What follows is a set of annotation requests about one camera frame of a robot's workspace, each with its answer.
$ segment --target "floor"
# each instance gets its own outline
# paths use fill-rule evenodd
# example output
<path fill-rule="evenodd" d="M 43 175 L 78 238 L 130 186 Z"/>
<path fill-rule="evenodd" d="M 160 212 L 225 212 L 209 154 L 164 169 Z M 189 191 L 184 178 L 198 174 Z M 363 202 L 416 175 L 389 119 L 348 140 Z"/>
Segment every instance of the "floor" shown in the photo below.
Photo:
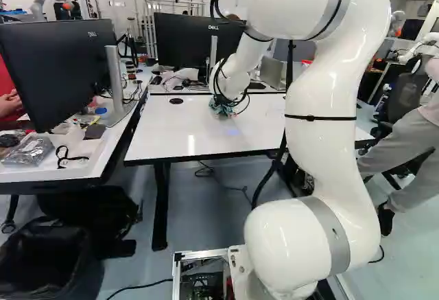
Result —
<path fill-rule="evenodd" d="M 359 127 L 368 130 L 372 108 L 358 110 Z M 242 244 L 242 229 L 250 205 L 240 191 L 229 187 L 247 187 L 249 197 L 260 178 L 270 166 L 266 157 L 246 157 L 205 161 L 215 167 L 219 185 L 212 178 L 197 178 L 198 163 L 172 165 L 168 219 L 168 242 L 165 251 L 152 252 L 151 237 L 155 206 L 155 181 L 149 166 L 119 168 L 110 181 L 123 185 L 137 202 L 144 199 L 143 222 L 133 227 L 127 238 L 137 240 L 136 254 L 131 258 L 105 262 L 106 273 L 99 300 L 114 291 L 139 284 L 148 284 L 171 277 L 174 251 L 220 249 Z M 374 177 L 367 187 L 375 203 L 385 200 L 390 186 L 381 176 Z M 284 184 L 275 175 L 261 195 L 261 203 L 290 198 Z M 7 196 L 0 196 L 0 216 L 7 207 Z M 23 224 L 38 216 L 39 210 L 32 196 L 21 198 L 16 221 Z M 356 300 L 435 299 L 439 291 L 439 254 L 435 254 L 439 240 L 439 198 L 419 209 L 395 218 L 392 235 L 382 240 L 385 259 L 359 270 L 343 274 Z M 0 242 L 6 237 L 0 234 Z M 124 299 L 171 299 L 171 283 L 143 290 L 129 290 L 117 295 Z"/>

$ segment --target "person's hand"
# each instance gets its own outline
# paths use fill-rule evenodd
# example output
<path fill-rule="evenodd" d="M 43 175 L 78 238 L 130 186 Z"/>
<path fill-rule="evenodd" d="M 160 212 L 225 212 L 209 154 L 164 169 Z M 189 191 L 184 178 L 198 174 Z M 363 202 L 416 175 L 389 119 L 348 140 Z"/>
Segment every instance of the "person's hand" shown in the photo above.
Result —
<path fill-rule="evenodd" d="M 11 93 L 0 96 L 0 118 L 7 117 L 11 113 L 15 113 L 23 108 L 21 99 L 16 90 Z"/>

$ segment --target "person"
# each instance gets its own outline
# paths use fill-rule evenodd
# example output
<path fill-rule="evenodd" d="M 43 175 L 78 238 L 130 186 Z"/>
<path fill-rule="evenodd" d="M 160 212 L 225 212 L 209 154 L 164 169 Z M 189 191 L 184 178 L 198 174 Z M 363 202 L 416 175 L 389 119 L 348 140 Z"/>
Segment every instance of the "person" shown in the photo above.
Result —
<path fill-rule="evenodd" d="M 227 14 L 226 18 L 232 21 L 240 21 L 241 19 L 236 14 Z"/>
<path fill-rule="evenodd" d="M 0 120 L 8 119 L 22 109 L 23 105 L 16 90 L 0 96 Z"/>
<path fill-rule="evenodd" d="M 433 81 L 439 82 L 439 59 L 432 58 L 425 71 Z M 413 209 L 439 194 L 439 92 L 427 105 L 397 121 L 390 135 L 357 160 L 361 177 L 366 178 L 391 170 L 432 148 L 436 150 L 421 165 L 415 179 L 378 206 L 382 235 L 392 232 L 395 213 Z"/>
<path fill-rule="evenodd" d="M 17 120 L 22 114 L 21 99 L 0 55 L 0 121 Z"/>

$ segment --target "gray pants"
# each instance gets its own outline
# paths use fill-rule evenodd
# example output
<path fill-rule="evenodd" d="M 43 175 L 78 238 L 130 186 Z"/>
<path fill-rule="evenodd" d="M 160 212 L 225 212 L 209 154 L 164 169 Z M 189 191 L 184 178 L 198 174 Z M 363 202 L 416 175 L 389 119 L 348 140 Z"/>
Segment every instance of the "gray pants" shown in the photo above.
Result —
<path fill-rule="evenodd" d="M 393 192 L 388 204 L 395 211 L 407 211 L 439 194 L 439 126 L 413 110 L 393 126 L 392 133 L 358 159 L 365 178 L 406 163 L 436 148 L 420 167 L 416 178 L 404 189 Z"/>

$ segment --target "red shirt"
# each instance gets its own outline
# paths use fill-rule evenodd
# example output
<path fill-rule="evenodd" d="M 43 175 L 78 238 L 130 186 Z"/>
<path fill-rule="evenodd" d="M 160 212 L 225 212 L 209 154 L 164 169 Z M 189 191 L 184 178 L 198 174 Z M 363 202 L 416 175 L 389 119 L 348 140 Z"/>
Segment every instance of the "red shirt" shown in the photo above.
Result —
<path fill-rule="evenodd" d="M 11 93 L 11 90 L 15 88 L 14 82 L 6 69 L 3 58 L 0 55 L 0 96 Z M 9 122 L 17 120 L 23 113 L 13 113 L 3 119 L 0 118 L 0 122 Z"/>

